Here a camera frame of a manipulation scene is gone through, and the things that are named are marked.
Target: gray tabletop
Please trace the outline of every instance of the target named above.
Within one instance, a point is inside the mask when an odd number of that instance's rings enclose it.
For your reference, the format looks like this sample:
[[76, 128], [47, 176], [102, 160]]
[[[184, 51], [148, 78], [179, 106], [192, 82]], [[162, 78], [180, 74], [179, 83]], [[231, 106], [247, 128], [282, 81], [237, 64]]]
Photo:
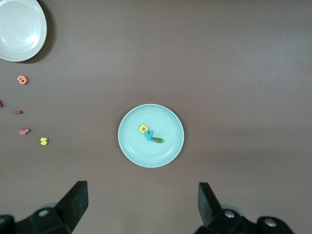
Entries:
[[[42, 50], [0, 59], [1, 214], [21, 220], [87, 180], [75, 234], [191, 234], [208, 182], [250, 221], [271, 215], [310, 233], [311, 1], [39, 3]], [[159, 168], [118, 144], [125, 114], [146, 103], [184, 127], [181, 153]]]

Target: plate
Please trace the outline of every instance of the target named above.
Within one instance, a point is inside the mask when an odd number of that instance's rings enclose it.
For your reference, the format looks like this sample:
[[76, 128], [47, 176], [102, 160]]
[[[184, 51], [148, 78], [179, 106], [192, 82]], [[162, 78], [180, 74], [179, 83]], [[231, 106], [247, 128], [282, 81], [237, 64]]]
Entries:
[[25, 61], [43, 47], [47, 22], [36, 0], [0, 1], [0, 22], [0, 58]]
[[[162, 143], [149, 141], [139, 131], [142, 124], [152, 130]], [[140, 105], [128, 112], [118, 130], [122, 152], [133, 163], [142, 167], [161, 167], [173, 161], [184, 142], [183, 126], [179, 118], [168, 108], [157, 104]]]

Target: plate rim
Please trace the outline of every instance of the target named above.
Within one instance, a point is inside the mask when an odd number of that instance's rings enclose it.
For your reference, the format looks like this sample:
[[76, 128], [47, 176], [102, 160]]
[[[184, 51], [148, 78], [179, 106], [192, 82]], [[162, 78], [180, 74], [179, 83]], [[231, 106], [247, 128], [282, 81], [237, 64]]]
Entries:
[[[164, 163], [164, 164], [161, 164], [161, 165], [159, 165], [159, 166], [145, 166], [145, 165], [141, 165], [141, 164], [139, 164], [139, 163], [137, 163], [137, 162], [131, 160], [131, 159], [127, 156], [127, 154], [124, 152], [124, 150], [123, 150], [123, 148], [122, 148], [122, 146], [121, 146], [121, 144], [120, 144], [120, 137], [119, 137], [119, 136], [120, 136], [120, 128], [121, 128], [123, 122], [125, 121], [125, 119], [127, 118], [127, 116], [131, 114], [131, 112], [135, 111], [135, 110], [138, 109], [138, 108], [144, 107], [144, 106], [157, 106], [157, 107], [166, 109], [167, 111], [169, 111], [170, 113], [172, 113], [172, 114], [176, 117], [176, 119], [178, 120], [178, 123], [179, 123], [179, 125], [180, 125], [180, 127], [181, 127], [181, 129], [182, 129], [182, 133], [183, 133], [183, 135], [182, 135], [182, 143], [181, 143], [180, 148], [178, 149], [177, 154], [172, 158], [172, 160], [170, 160], [170, 161], [168, 161], [168, 162], [166, 162], [166, 163]], [[120, 147], [121, 151], [123, 152], [123, 154], [127, 157], [127, 159], [129, 159], [129, 160], [130, 160], [131, 162], [133, 162], [134, 164], [136, 164], [136, 165], [138, 165], [138, 166], [141, 166], [141, 167], [145, 167], [145, 168], [157, 168], [157, 167], [162, 167], [162, 166], [165, 166], [165, 165], [169, 164], [169, 163], [172, 162], [173, 160], [175, 160], [175, 158], [181, 153], [181, 150], [182, 150], [183, 145], [184, 145], [184, 138], [185, 138], [184, 128], [183, 128], [183, 124], [182, 124], [181, 120], [179, 119], [179, 117], [178, 117], [172, 110], [170, 110], [168, 107], [163, 106], [163, 105], [159, 105], [159, 104], [155, 104], [155, 103], [142, 104], [142, 105], [139, 105], [139, 106], [136, 106], [136, 107], [132, 108], [132, 109], [131, 109], [130, 111], [128, 111], [127, 114], [122, 118], [122, 120], [121, 120], [121, 122], [120, 122], [120, 124], [119, 124], [119, 128], [118, 128], [118, 144], [119, 144], [119, 147]]]
[[42, 42], [37, 44], [34, 48], [37, 47], [36, 50], [34, 50], [34, 52], [29, 55], [29, 56], [25, 56], [24, 58], [22, 59], [10, 59], [10, 58], [6, 58], [5, 56], [1, 55], [0, 53], [0, 58], [1, 59], [4, 59], [4, 60], [7, 60], [7, 61], [11, 61], [11, 62], [21, 62], [21, 61], [26, 61], [26, 60], [29, 60], [31, 59], [32, 57], [34, 57], [36, 54], [39, 53], [39, 51], [43, 48], [44, 44], [45, 44], [45, 41], [46, 41], [46, 38], [47, 38], [47, 34], [48, 34], [48, 30], [47, 30], [47, 19], [46, 19], [46, 16], [45, 16], [45, 13], [41, 7], [41, 5], [39, 4], [39, 2], [37, 0], [1, 0], [0, 1], [0, 7], [2, 4], [4, 4], [5, 2], [10, 2], [10, 1], [16, 1], [16, 2], [29, 2], [31, 5], [33, 5], [34, 7], [38, 8], [39, 11], [42, 13], [42, 17], [40, 16], [40, 21], [43, 23], [43, 34], [41, 34], [43, 38]]

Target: turquoise plate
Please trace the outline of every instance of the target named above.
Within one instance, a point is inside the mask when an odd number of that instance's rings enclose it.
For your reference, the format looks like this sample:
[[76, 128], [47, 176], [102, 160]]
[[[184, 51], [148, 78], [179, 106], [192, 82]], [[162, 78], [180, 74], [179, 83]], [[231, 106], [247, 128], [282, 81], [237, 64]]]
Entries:
[[[152, 130], [153, 137], [162, 143], [149, 141], [139, 131], [142, 124]], [[179, 118], [168, 108], [157, 104], [145, 104], [129, 111], [118, 130], [122, 152], [133, 163], [142, 167], [161, 167], [174, 160], [184, 142], [183, 126]]]

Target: screw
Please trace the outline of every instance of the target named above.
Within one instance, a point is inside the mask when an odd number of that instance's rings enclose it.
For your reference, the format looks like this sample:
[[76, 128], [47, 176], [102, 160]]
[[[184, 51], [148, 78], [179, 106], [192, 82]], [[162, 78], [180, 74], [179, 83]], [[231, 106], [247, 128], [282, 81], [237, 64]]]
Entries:
[[43, 211], [40, 211], [40, 212], [39, 212], [38, 216], [44, 217], [44, 216], [46, 216], [48, 213], [49, 213], [48, 210], [43, 210]]
[[227, 218], [234, 218], [235, 217], [234, 213], [230, 210], [225, 211], [224, 214]]
[[272, 228], [276, 227], [276, 223], [274, 222], [273, 219], [266, 218], [266, 219], [264, 220], [264, 222], [265, 222], [266, 225], [268, 225], [268, 226], [270, 226], [270, 227], [272, 227]]

